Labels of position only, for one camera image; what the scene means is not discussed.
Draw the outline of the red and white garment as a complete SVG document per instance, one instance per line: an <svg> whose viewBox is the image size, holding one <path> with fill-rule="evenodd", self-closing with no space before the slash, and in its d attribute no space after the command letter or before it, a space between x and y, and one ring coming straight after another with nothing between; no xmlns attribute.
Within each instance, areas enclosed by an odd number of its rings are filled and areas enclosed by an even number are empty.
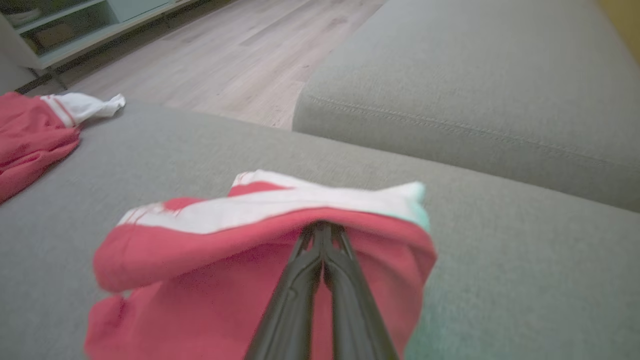
<svg viewBox="0 0 640 360"><path fill-rule="evenodd" d="M302 230L319 224L322 271L310 360L333 360L323 224L343 226L404 360L438 255L425 185L323 186L272 171L238 174L227 196L129 210L94 255L110 297L88 316L89 360L245 360Z"/></svg>
<svg viewBox="0 0 640 360"><path fill-rule="evenodd" d="M113 117L125 96L103 101L84 93L0 96L0 205L36 182L80 144L80 126Z"/></svg>

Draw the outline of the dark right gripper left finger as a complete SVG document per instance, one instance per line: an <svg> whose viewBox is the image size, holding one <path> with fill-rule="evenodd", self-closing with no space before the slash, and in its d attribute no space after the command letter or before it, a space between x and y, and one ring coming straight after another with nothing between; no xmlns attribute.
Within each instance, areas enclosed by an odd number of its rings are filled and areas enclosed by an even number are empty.
<svg viewBox="0 0 640 360"><path fill-rule="evenodd" d="M323 269L320 224L307 225L279 277L245 360L310 360L314 297Z"/></svg>

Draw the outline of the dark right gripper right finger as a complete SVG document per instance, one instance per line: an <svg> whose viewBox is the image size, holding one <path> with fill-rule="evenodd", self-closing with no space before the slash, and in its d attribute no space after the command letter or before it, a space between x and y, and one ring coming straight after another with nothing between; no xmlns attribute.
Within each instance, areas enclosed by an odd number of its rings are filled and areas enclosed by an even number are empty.
<svg viewBox="0 0 640 360"><path fill-rule="evenodd" d="M342 225L323 224L323 262L331 292L333 360L400 360Z"/></svg>

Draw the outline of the large yellow sofa back cushion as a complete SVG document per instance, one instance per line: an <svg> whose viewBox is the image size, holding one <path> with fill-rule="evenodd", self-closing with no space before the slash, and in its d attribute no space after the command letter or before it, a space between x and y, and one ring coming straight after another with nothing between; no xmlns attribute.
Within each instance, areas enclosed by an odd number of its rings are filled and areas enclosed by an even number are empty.
<svg viewBox="0 0 640 360"><path fill-rule="evenodd" d="M597 0L640 65L640 0Z"/></svg>

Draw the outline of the pale green shelf cabinet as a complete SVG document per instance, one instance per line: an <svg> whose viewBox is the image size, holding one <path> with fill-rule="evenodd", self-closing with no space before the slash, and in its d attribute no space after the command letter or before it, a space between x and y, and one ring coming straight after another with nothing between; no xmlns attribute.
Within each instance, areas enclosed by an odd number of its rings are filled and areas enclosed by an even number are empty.
<svg viewBox="0 0 640 360"><path fill-rule="evenodd" d="M199 0L0 0L0 52L52 69Z"/></svg>

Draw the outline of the small grey sofa seat cushion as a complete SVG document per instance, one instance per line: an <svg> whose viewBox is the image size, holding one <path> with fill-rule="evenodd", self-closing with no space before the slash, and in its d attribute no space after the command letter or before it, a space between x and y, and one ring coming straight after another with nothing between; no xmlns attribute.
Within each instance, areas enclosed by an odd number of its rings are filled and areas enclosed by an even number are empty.
<svg viewBox="0 0 640 360"><path fill-rule="evenodd" d="M292 129L640 212L640 64L596 0L387 0Z"/></svg>

